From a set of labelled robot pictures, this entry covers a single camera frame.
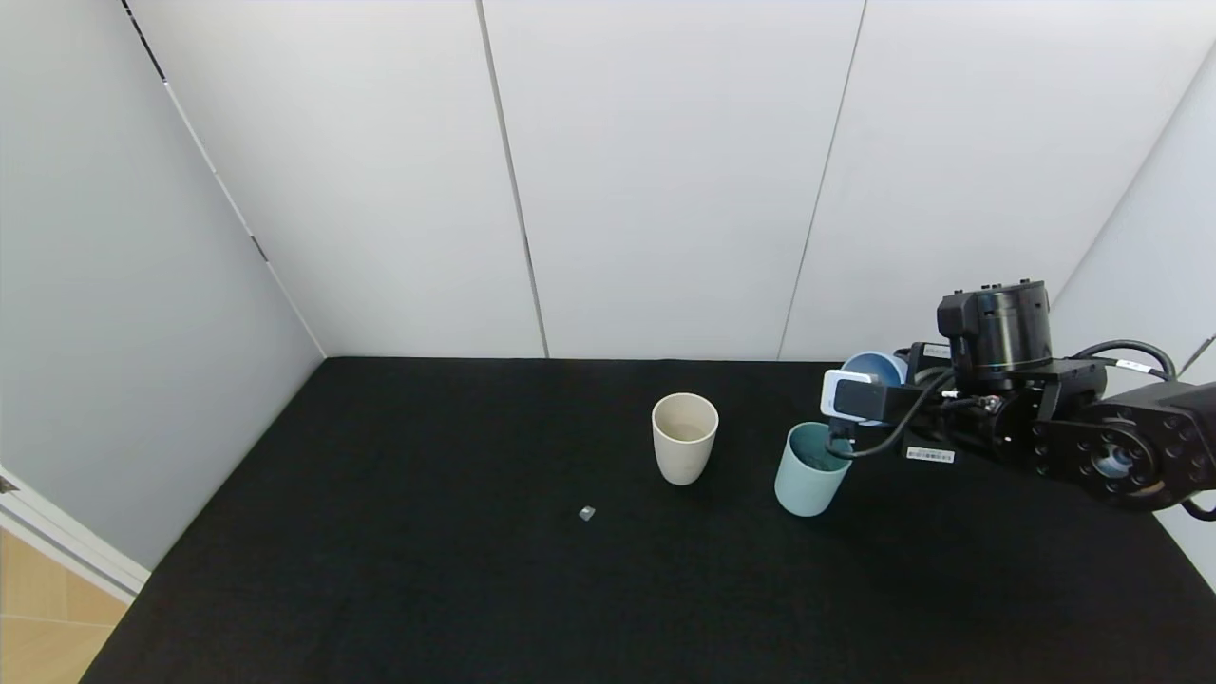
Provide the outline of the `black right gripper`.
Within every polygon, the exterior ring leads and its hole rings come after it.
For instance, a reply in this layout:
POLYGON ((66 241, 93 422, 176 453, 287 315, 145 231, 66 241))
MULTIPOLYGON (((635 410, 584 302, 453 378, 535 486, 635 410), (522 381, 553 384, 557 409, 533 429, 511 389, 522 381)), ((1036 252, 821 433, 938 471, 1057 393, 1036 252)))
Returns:
POLYGON ((879 455, 902 445, 903 455, 918 462, 991 460, 996 397, 957 389, 946 343, 916 342, 899 351, 899 358, 908 368, 899 386, 899 419, 918 407, 907 428, 848 424, 841 427, 843 453, 879 455))

